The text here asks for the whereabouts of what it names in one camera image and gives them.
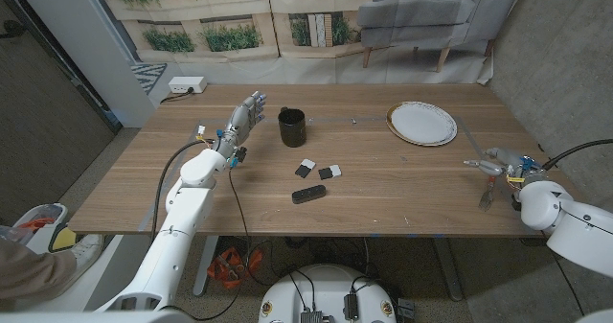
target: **black mug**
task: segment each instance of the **black mug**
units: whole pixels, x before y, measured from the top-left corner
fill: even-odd
[[[281,139],[288,147],[300,147],[307,141],[305,112],[296,108],[282,107],[279,114]]]

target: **wooden crate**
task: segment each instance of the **wooden crate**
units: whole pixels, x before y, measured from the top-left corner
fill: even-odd
[[[288,58],[339,58],[361,53],[364,48],[359,42],[332,47],[297,46],[291,36],[289,15],[291,13],[342,12],[343,17],[349,20],[350,27],[359,32],[360,28],[357,26],[357,10],[362,4],[372,1],[373,0],[270,0],[281,56]]]
[[[122,0],[105,0],[115,18],[122,21],[143,62],[227,62],[236,60],[277,58],[279,50],[275,37],[270,3],[268,0],[159,0],[146,6],[128,5]],[[261,35],[257,48],[225,52],[212,52],[198,33],[203,25],[200,19],[251,15],[251,18],[216,21],[212,26],[235,28],[238,25],[255,26]],[[151,25],[139,21],[152,21]],[[143,31],[154,27],[166,32],[186,32],[195,45],[191,53],[154,51],[143,37]]]

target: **gray armchair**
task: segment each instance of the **gray armchair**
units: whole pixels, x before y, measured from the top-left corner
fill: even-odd
[[[360,6],[364,68],[374,47],[441,48],[437,72],[451,47],[488,40],[486,56],[514,0],[373,0]]]

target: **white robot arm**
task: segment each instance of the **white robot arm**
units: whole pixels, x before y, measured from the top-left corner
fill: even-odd
[[[98,311],[157,311],[172,304],[193,236],[213,207],[214,174],[242,161],[245,149],[238,146],[264,118],[265,99],[260,92],[245,99],[211,148],[183,165],[166,198],[168,215],[134,279]]]
[[[575,202],[528,156],[504,149],[486,154],[504,166],[481,160],[465,163],[519,183],[513,195],[521,203],[521,219],[534,230],[551,233],[547,246],[571,262],[613,277],[613,213]]]

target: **white plate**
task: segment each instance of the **white plate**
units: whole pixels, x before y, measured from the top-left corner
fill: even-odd
[[[420,146],[444,145],[458,134],[456,121],[432,104],[398,103],[387,111],[387,126],[404,141]]]

